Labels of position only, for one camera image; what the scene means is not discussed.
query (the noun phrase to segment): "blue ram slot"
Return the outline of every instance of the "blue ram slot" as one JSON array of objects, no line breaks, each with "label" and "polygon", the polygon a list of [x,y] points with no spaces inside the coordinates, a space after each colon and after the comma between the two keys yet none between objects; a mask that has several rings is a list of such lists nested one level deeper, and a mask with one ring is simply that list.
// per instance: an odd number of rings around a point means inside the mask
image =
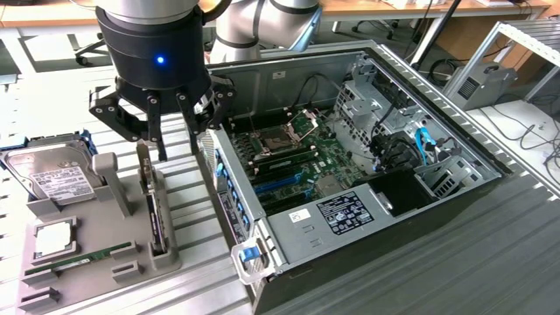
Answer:
[{"label": "blue ram slot", "polygon": [[276,188],[297,184],[298,181],[301,180],[301,174],[302,174],[302,172],[300,174],[296,174],[292,177],[288,177],[282,180],[278,180],[277,182],[272,182],[270,184],[266,184],[266,185],[262,185],[262,186],[254,188],[254,193],[261,194],[261,193],[268,192],[269,190],[273,190]]}]

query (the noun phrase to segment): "green circuit board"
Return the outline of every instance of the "green circuit board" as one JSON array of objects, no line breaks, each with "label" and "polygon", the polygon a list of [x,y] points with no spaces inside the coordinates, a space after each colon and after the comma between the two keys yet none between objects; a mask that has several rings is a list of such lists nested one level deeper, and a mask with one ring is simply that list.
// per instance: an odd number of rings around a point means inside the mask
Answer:
[{"label": "green circuit board", "polygon": [[[292,119],[293,133],[302,138],[298,142],[288,137],[285,125],[230,134],[233,148],[266,215],[348,189],[354,180],[365,175],[346,156],[336,138],[329,138],[329,122],[318,117],[314,121],[317,128],[312,130],[312,121],[305,115],[300,114]],[[258,164],[254,161],[262,157],[264,151],[286,157],[274,159],[270,165],[260,164],[258,172],[265,169],[262,175],[254,172],[254,164]],[[265,192],[258,190],[262,186],[273,186],[282,180],[290,184],[266,189]]]}]

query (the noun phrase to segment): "motherboard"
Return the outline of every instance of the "motherboard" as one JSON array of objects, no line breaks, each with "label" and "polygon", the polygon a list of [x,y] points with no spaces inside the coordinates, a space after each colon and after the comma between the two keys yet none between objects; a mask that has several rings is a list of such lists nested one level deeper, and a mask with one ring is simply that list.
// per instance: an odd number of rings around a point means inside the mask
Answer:
[{"label": "motherboard", "polygon": [[266,215],[346,190],[365,175],[329,123],[318,110],[302,109],[288,123],[230,133]]}]

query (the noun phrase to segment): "office chair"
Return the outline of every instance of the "office chair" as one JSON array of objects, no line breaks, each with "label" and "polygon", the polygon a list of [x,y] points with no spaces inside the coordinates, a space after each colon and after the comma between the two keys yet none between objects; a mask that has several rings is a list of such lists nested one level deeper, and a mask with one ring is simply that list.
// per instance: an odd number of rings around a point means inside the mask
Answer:
[{"label": "office chair", "polygon": [[102,56],[108,56],[108,51],[98,50],[98,47],[105,45],[105,40],[102,39],[101,33],[97,33],[98,41],[96,41],[93,44],[89,44],[85,47],[80,47],[73,34],[68,35],[68,39],[74,50],[76,62],[78,65],[84,67],[90,67],[93,65],[92,63],[89,63],[88,58],[82,56],[85,53],[93,53],[93,54],[100,54]]},{"label": "office chair", "polygon": [[[380,29],[374,24],[373,24],[373,22],[372,21],[358,21],[358,23],[356,24],[356,26],[353,26],[352,27],[352,32],[354,32],[354,33],[360,33],[360,30],[357,29],[358,27],[360,27],[360,25],[362,24],[362,23],[369,23],[374,28],[377,28],[377,29]],[[384,20],[380,20],[380,21],[376,21],[376,22],[378,22],[384,27],[385,27],[385,30],[386,30],[386,32],[388,32],[388,34],[386,34],[386,39],[392,39],[393,38],[393,30],[398,27],[398,20],[392,20],[390,21],[390,25],[388,25],[388,23],[384,21]]]}]

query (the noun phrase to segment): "hard drive label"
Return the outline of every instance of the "hard drive label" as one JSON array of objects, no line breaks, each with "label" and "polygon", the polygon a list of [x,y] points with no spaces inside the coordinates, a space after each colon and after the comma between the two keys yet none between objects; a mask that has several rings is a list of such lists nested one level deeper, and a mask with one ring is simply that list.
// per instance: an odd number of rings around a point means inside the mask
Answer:
[{"label": "hard drive label", "polygon": [[54,201],[93,193],[78,166],[30,175],[44,194]]},{"label": "hard drive label", "polygon": [[317,207],[336,235],[341,235],[373,221],[373,217],[354,192],[318,203]]}]

